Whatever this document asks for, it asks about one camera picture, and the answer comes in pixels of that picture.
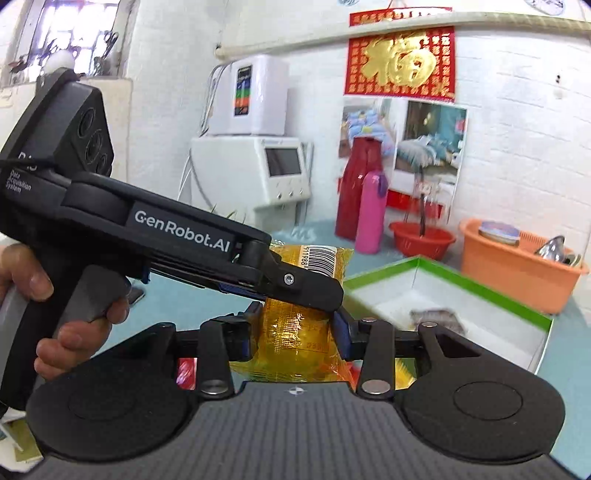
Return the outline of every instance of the yellow snack package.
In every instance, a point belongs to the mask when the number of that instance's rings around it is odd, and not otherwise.
[[[394,360],[394,369],[395,369],[395,382],[396,382],[396,390],[403,390],[405,388],[410,387],[414,381],[416,380],[411,372],[408,371],[406,365],[402,359],[397,358]]]
[[[320,245],[272,245],[284,262],[336,278],[340,282],[353,251]],[[353,379],[330,333],[325,312],[268,299],[263,308],[258,351],[232,369],[253,380],[274,382],[349,381]]]

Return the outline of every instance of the red poster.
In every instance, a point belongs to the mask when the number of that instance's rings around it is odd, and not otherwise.
[[[429,9],[360,12],[351,15],[350,23],[389,20],[389,14],[394,20],[408,18],[412,11],[419,10]],[[352,38],[349,40],[345,94],[453,102],[456,93],[455,46],[453,27]]]

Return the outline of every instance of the machine display screen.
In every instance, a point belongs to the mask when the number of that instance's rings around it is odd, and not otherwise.
[[[266,148],[265,152],[271,177],[301,173],[297,148]]]

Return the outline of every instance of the human hand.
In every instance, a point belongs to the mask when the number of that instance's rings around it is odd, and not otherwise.
[[[25,297],[45,301],[53,294],[53,285],[33,252],[22,244],[0,247],[0,304],[15,284]],[[46,380],[88,360],[106,342],[111,327],[129,314],[127,299],[110,306],[106,318],[93,322],[77,320],[60,328],[57,339],[44,338],[37,344],[35,370]]]

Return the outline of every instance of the white machine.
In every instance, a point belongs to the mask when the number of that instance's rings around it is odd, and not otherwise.
[[[266,232],[291,228],[310,198],[301,142],[287,137],[216,136],[191,140],[196,186],[191,203]]]
[[[289,65],[255,55],[226,67],[217,84],[209,135],[284,135]]]

